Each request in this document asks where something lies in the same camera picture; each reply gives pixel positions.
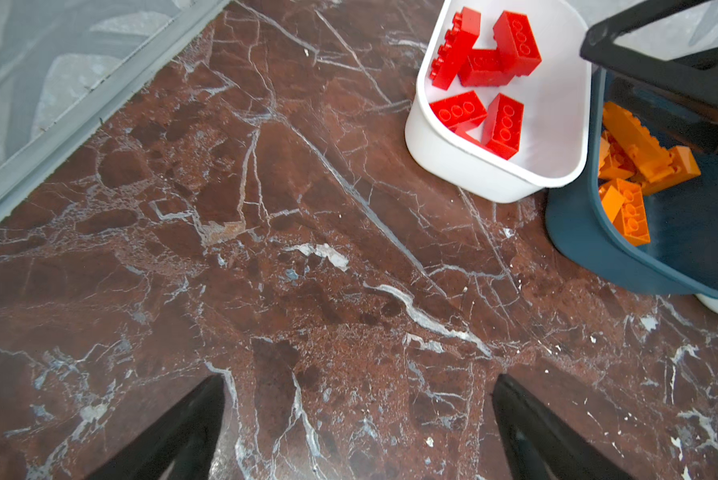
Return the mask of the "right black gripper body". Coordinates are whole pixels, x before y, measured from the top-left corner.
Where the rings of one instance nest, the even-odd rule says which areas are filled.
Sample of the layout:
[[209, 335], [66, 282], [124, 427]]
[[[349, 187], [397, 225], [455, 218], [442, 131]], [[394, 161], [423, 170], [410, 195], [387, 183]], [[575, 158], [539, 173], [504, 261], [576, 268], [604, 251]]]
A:
[[580, 56], [625, 81], [613, 88], [623, 106], [678, 141], [718, 155], [718, 47], [661, 60], [616, 39], [698, 6], [698, 1], [644, 1], [593, 25]]

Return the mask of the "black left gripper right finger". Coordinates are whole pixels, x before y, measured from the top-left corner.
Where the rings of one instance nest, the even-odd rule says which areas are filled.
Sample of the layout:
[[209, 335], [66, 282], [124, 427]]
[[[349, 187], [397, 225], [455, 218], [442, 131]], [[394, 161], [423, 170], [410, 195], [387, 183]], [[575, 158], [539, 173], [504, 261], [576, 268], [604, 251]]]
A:
[[631, 477], [510, 375], [498, 376], [492, 404], [514, 479]]

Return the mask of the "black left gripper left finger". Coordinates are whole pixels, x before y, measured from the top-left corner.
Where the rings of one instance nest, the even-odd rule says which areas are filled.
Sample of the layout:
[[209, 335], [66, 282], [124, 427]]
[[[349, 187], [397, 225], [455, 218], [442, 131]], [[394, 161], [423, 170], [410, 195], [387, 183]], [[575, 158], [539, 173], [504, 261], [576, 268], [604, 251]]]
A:
[[225, 381], [203, 380], [91, 479], [207, 479], [225, 408]]

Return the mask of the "long orange lego brick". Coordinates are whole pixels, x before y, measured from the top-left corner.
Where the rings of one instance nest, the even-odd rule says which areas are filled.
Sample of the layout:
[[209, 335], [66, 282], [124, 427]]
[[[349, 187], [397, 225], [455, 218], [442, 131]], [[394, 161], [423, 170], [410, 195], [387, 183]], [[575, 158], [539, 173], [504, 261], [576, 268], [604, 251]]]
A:
[[669, 151], [629, 110], [608, 101], [603, 123], [646, 180], [658, 182], [674, 173]]

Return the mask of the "red lego brick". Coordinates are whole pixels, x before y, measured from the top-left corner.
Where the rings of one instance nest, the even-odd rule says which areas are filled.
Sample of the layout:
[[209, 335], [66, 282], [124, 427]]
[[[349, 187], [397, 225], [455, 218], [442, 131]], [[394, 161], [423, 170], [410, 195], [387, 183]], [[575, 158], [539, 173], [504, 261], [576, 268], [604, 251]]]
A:
[[434, 87], [448, 90], [481, 32], [481, 13], [468, 7], [454, 14], [429, 75]]
[[473, 49], [458, 77], [464, 87], [500, 87], [509, 84], [514, 75], [503, 71], [496, 49]]
[[529, 76], [541, 64], [542, 57], [526, 15], [504, 11], [493, 32], [505, 73]]
[[472, 130], [488, 116], [488, 111], [475, 91], [468, 91], [430, 104], [435, 116], [452, 131]]
[[505, 160], [511, 159], [520, 149], [523, 118], [523, 103], [498, 94], [488, 107], [482, 146]]

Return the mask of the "small orange lego brick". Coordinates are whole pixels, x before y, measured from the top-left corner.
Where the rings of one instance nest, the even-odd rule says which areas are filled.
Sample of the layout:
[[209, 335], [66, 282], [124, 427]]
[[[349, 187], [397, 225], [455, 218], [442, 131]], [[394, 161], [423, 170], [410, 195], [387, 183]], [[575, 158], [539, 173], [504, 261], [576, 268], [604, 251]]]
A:
[[654, 195], [701, 176], [701, 170], [689, 147], [675, 146], [669, 154], [671, 173], [661, 180], [642, 182], [644, 196]]

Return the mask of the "teal plastic bin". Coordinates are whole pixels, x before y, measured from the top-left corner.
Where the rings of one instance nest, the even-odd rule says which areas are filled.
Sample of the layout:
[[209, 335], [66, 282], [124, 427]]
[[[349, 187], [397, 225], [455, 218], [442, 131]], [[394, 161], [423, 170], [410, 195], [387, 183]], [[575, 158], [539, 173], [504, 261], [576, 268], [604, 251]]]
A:
[[555, 247], [635, 293], [718, 299], [718, 156], [698, 155], [700, 177], [646, 198], [651, 241], [640, 247], [608, 220], [595, 157], [589, 154], [575, 181], [549, 193], [545, 222]]

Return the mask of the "left white plastic bin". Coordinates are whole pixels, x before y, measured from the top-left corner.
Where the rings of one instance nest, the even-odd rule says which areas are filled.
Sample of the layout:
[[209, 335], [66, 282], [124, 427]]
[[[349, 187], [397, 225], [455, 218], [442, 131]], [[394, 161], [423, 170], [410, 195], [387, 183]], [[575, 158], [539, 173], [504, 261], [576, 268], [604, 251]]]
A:
[[[525, 106], [519, 151], [509, 160], [479, 146], [480, 129], [462, 137], [446, 128], [430, 107], [467, 90], [458, 81], [447, 91], [438, 89], [429, 77], [446, 30], [465, 7], [482, 15], [482, 36], [476, 47], [496, 45], [492, 26], [503, 11], [527, 15], [540, 47], [542, 63], [530, 76], [501, 88], [475, 90], [484, 104], [503, 93]], [[588, 155], [592, 66], [579, 55], [586, 31], [585, 20], [566, 1], [444, 2], [417, 75], [405, 126], [413, 159], [433, 175], [497, 203], [512, 203], [574, 181]]]

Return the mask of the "aluminium cage frame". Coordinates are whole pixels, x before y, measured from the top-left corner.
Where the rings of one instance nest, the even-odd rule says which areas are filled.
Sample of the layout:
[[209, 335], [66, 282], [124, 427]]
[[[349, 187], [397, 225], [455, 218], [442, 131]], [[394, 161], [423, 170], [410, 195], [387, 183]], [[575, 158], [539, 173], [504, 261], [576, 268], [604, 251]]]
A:
[[222, 9], [0, 1], [0, 222]]

